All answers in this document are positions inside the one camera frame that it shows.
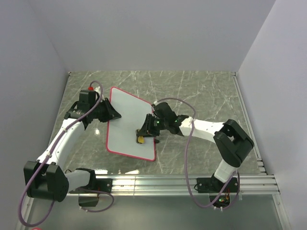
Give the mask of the yellow bone shaped eraser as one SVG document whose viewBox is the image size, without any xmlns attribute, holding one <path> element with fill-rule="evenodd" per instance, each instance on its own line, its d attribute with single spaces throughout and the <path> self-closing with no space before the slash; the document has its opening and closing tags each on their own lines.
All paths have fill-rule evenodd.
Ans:
<svg viewBox="0 0 307 230">
<path fill-rule="evenodd" d="M 143 144 L 143 143 L 144 143 L 144 137 L 139 136 L 139 137 L 137 137 L 136 141 L 137 141 L 137 143 L 139 143 L 139 144 Z"/>
</svg>

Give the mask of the pink framed whiteboard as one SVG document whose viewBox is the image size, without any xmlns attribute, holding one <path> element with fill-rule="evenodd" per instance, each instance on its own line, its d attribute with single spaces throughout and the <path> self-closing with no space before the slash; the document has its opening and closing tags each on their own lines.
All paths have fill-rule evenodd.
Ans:
<svg viewBox="0 0 307 230">
<path fill-rule="evenodd" d="M 142 127 L 146 115 L 152 112 L 151 104 L 117 87 L 111 88 L 109 100 L 121 118 L 111 120 L 107 124 L 107 151 L 155 161 L 154 139 L 146 138 L 143 144 L 136 142 L 136 130 Z"/>
</svg>

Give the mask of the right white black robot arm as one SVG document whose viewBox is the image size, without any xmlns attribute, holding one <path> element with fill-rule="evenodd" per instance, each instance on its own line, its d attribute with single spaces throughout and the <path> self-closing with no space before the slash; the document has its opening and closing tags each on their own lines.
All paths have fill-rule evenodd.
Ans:
<svg viewBox="0 0 307 230">
<path fill-rule="evenodd" d="M 153 112 L 147 114 L 142 127 L 136 130 L 137 143 L 144 138 L 155 138 L 160 131 L 182 137 L 196 137 L 216 144 L 222 160 L 213 174 L 212 187 L 221 192 L 228 185 L 228 179 L 241 166 L 254 148 L 254 142 L 237 121 L 209 122 L 194 119 L 188 115 L 177 115 L 166 102 L 152 105 Z"/>
</svg>

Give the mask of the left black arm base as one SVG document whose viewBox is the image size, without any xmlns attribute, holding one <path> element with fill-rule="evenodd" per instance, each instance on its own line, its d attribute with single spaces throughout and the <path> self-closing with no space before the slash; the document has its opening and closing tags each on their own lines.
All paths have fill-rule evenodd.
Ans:
<svg viewBox="0 0 307 230">
<path fill-rule="evenodd" d="M 74 193 L 74 194 L 97 193 L 97 191 L 111 193 L 112 186 L 113 186 L 113 179 L 111 179 L 111 178 L 98 178 L 98 179 L 95 180 L 95 183 L 93 185 L 87 185 L 87 186 L 83 186 L 81 188 L 77 188 L 73 191 L 70 191 L 70 193 Z"/>
</svg>

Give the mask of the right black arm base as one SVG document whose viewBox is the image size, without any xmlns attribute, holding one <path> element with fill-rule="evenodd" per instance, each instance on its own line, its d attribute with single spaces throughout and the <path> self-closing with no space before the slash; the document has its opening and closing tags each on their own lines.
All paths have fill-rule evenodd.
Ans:
<svg viewBox="0 0 307 230">
<path fill-rule="evenodd" d="M 219 193 L 222 187 L 224 186 L 224 183 L 220 182 L 214 177 L 197 178 L 196 181 L 197 183 L 194 185 L 194 189 L 198 193 Z M 237 178 L 235 177 L 231 178 L 230 182 L 227 184 L 227 186 L 223 190 L 223 193 L 226 193 L 226 192 L 236 193 L 238 189 L 238 185 L 239 183 L 238 183 Z"/>
</svg>

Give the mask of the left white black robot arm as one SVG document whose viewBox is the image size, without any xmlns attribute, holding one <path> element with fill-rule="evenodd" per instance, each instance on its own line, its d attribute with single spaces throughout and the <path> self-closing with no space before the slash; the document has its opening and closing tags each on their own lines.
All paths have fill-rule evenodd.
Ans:
<svg viewBox="0 0 307 230">
<path fill-rule="evenodd" d="M 51 144 L 36 161 L 25 164 L 23 195 L 61 202 L 68 192 L 75 189 L 93 192 L 97 188 L 94 170 L 77 168 L 65 173 L 63 166 L 80 135 L 94 120 L 105 123 L 119 118 L 121 115 L 99 87 L 80 91 L 79 100 L 66 112 Z"/>
</svg>

